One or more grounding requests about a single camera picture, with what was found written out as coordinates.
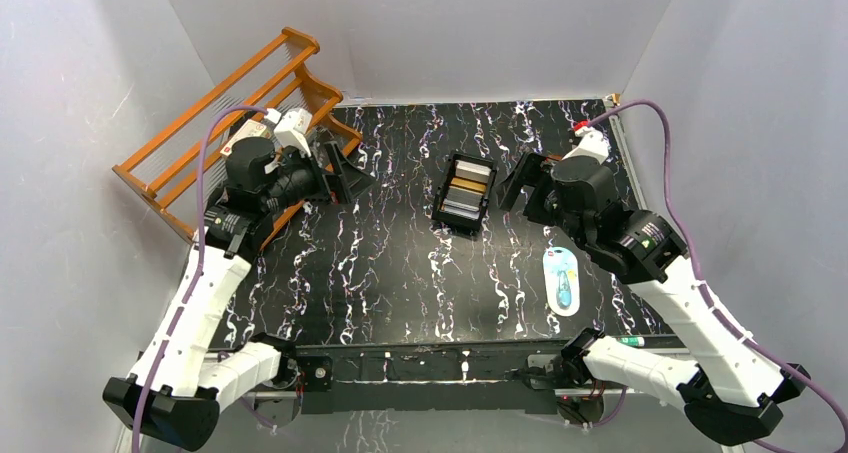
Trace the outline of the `gold credit card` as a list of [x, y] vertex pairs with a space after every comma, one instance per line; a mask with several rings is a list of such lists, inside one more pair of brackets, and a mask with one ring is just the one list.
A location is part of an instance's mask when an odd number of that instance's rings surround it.
[[462, 188], [479, 194], [484, 194], [487, 190], [486, 183], [468, 180], [461, 177], [453, 177], [450, 181], [450, 185], [452, 188]]

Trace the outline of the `black card tray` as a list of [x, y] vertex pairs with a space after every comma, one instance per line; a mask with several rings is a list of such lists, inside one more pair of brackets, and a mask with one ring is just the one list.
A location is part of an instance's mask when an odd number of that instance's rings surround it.
[[[455, 175], [455, 166], [458, 160], [474, 162], [481, 165], [486, 165], [491, 168], [490, 177], [486, 182], [487, 190], [484, 194], [479, 194], [474, 191], [469, 191], [462, 188], [452, 188], [450, 185], [450, 181], [453, 177], [457, 177]], [[432, 203], [432, 211], [431, 211], [431, 221], [435, 224], [441, 225], [443, 227], [447, 227], [455, 233], [466, 236], [473, 237], [477, 236], [483, 227], [483, 221], [486, 218], [489, 203], [491, 199], [491, 195], [494, 191], [494, 183], [497, 177], [498, 172], [498, 164], [493, 159], [483, 157], [483, 156], [475, 156], [471, 154], [467, 154], [464, 152], [460, 152], [458, 150], [453, 151], [447, 160], [447, 165], [443, 170], [443, 174], [441, 179], [437, 182], [436, 188], [434, 190], [434, 198]], [[441, 211], [442, 201], [446, 197], [480, 197], [481, 198], [481, 207], [482, 214], [479, 219], [471, 220], [458, 216], [454, 216], [451, 214], [447, 214]]]

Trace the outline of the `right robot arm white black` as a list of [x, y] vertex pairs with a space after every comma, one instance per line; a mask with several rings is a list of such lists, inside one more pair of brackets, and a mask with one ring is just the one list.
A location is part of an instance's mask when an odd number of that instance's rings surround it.
[[589, 156], [524, 154], [498, 187], [500, 208], [510, 209], [523, 188], [531, 191], [529, 221], [562, 229], [646, 301], [689, 351], [686, 360], [660, 356], [587, 328], [542, 369], [544, 379], [577, 387], [607, 381], [649, 394], [725, 446], [776, 429], [781, 404], [798, 397], [803, 384], [728, 329], [729, 315], [695, 277], [685, 242], [663, 217], [630, 208], [611, 170]]

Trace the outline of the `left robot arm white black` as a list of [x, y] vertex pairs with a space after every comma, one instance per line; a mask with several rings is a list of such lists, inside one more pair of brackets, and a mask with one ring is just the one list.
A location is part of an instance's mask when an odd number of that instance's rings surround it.
[[104, 388], [104, 402], [135, 438], [196, 452], [220, 414], [256, 386], [288, 389], [299, 382], [294, 343], [268, 333], [253, 335], [214, 365], [205, 360], [276, 216], [303, 201], [350, 204], [374, 184], [336, 142], [322, 148], [322, 156], [309, 147], [277, 149], [264, 137], [234, 144], [223, 180], [202, 205], [185, 276], [150, 345], [125, 377], [110, 378]]

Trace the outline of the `white card in tray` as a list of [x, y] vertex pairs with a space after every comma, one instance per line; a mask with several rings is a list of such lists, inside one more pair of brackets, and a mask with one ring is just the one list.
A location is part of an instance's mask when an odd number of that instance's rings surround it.
[[486, 182], [491, 174], [491, 168], [474, 162], [458, 160], [455, 166], [455, 175], [477, 182]]

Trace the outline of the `silver card in tray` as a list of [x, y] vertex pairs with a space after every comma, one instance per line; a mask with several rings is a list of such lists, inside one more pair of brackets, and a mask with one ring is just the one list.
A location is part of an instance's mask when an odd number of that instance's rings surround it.
[[477, 220], [482, 214], [480, 197], [446, 197], [441, 204], [441, 211], [454, 216]]

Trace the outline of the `white red small box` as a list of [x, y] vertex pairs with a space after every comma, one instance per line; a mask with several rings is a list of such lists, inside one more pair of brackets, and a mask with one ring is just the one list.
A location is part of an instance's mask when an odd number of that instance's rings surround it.
[[240, 140], [253, 137], [269, 138], [270, 135], [271, 133], [264, 123], [248, 119], [231, 134], [227, 142], [221, 147], [220, 153], [228, 157], [232, 152], [233, 146]]

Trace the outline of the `orange wooden rack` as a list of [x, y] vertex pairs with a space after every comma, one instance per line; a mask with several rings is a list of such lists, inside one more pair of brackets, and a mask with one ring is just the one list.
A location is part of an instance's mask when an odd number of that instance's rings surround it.
[[362, 134], [340, 122], [333, 109], [341, 91], [318, 79], [307, 67], [320, 46], [316, 39], [291, 27], [278, 36], [173, 120], [113, 172], [185, 242], [196, 230], [196, 174], [204, 160], [204, 192], [224, 177], [224, 160], [239, 130], [254, 127], [262, 115], [234, 112], [220, 124], [222, 110], [246, 104], [280, 112], [304, 108], [312, 116], [306, 135], [316, 141], [321, 131], [338, 142], [345, 155], [362, 143]]

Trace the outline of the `green white marker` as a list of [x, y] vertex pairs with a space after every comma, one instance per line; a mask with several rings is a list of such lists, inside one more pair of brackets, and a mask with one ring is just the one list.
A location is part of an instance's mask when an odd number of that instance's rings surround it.
[[620, 336], [615, 338], [621, 344], [634, 348], [643, 348], [646, 346], [646, 340], [642, 336]]

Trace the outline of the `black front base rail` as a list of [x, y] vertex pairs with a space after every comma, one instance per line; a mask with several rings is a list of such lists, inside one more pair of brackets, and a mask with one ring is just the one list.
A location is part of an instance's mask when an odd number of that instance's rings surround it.
[[497, 411], [552, 414], [555, 395], [533, 389], [532, 355], [556, 357], [562, 339], [299, 346], [300, 358], [330, 362], [326, 388], [307, 375], [306, 414], [367, 410]]

